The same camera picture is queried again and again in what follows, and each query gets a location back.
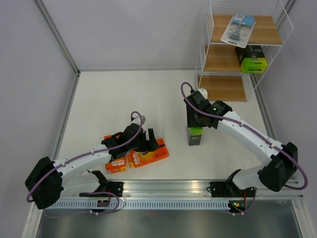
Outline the green black razor box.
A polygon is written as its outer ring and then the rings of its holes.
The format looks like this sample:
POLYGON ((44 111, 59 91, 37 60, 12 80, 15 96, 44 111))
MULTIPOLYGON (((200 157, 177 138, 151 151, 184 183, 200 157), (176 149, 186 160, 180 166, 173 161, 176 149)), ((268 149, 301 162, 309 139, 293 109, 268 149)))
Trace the green black razor box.
POLYGON ((188 127, 186 129, 187 140, 189 146, 198 146, 201 143, 203 128, 202 127, 188 127))
POLYGON ((235 47, 235 52, 243 74, 263 74, 268 66, 260 45, 235 47))

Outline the blue clear razor blister pack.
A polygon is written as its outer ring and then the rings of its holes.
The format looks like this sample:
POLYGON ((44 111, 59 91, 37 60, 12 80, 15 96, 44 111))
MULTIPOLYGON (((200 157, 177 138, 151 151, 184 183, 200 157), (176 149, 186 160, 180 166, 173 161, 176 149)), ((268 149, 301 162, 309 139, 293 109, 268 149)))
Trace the blue clear razor blister pack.
POLYGON ((246 48, 256 21, 253 16, 235 14, 227 25, 221 42, 239 48, 246 48))

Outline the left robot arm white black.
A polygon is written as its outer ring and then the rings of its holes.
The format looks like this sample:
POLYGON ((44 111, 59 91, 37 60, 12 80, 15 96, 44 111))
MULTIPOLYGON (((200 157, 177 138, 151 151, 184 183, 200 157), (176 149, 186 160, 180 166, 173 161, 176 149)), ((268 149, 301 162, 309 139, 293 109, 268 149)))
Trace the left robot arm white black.
POLYGON ((64 196, 105 196, 109 191, 108 180, 102 172, 92 168, 110 164, 131 152, 155 152, 162 145, 153 129, 144 131, 138 122, 132 122, 123 132, 106 136, 81 155, 55 161, 43 157, 25 181, 29 191, 26 200, 34 202, 38 209, 46 209, 64 196))

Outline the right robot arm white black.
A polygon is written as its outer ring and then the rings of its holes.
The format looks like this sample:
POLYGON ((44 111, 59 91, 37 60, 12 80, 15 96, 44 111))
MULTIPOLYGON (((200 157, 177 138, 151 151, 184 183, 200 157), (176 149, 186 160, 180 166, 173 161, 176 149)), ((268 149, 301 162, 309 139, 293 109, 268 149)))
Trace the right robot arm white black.
POLYGON ((283 144, 245 122, 223 101, 210 103, 198 90, 184 96, 189 127, 208 127, 219 130, 242 144, 260 161, 250 169, 236 169, 225 181, 226 190, 232 196, 243 190, 263 185, 279 192, 297 171, 298 148, 291 142, 283 144))

